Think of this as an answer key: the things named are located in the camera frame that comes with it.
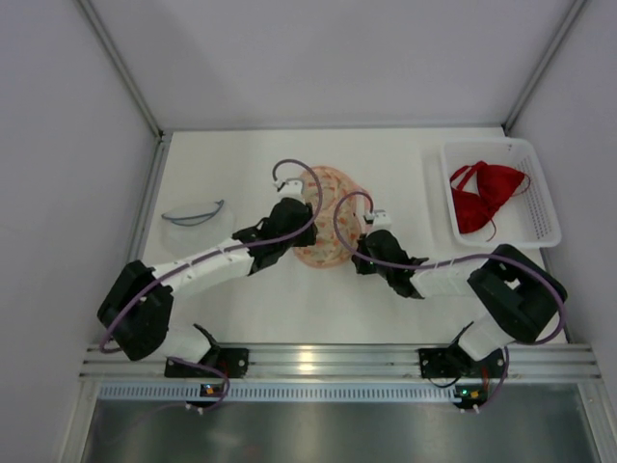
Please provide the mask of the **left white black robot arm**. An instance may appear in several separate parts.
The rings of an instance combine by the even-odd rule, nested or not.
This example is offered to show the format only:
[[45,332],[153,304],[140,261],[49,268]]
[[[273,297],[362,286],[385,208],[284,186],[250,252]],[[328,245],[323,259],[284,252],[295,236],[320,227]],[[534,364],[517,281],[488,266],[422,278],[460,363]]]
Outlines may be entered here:
[[227,281],[249,277],[276,264],[291,248],[316,243],[314,222],[323,201],[285,197],[256,225],[185,259],[147,266],[137,259],[120,272],[97,311],[105,327],[98,349],[123,353],[132,362],[153,355],[197,364],[216,341],[198,323],[179,320],[180,300]]

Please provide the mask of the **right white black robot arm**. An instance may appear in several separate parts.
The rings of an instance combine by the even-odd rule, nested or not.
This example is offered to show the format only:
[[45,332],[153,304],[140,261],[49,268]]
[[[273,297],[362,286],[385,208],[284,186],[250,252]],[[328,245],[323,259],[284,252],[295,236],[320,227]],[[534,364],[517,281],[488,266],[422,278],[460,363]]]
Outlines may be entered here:
[[557,316],[564,324],[566,288],[512,245],[490,254],[431,263],[411,258],[390,231],[363,234],[352,249],[360,275],[381,276],[403,298],[470,298],[484,308],[450,344],[452,361],[464,367],[517,342],[537,344]]

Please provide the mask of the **pink floral mesh laundry bag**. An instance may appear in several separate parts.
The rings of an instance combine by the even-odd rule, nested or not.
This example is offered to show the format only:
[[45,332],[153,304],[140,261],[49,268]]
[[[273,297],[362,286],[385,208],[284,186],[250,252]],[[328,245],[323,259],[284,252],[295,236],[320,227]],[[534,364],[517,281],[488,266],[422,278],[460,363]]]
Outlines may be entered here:
[[335,233],[337,223],[340,234],[347,243],[356,248],[362,234],[362,225],[357,217],[359,210],[369,208],[369,201],[362,195],[346,200],[336,218],[334,211],[337,203],[354,191],[365,192],[354,180],[343,172],[329,166],[313,166],[322,187],[322,208],[315,221],[317,228],[316,243],[304,248],[294,248],[295,257],[303,264],[326,269],[339,266],[350,260],[352,254],[341,244]]

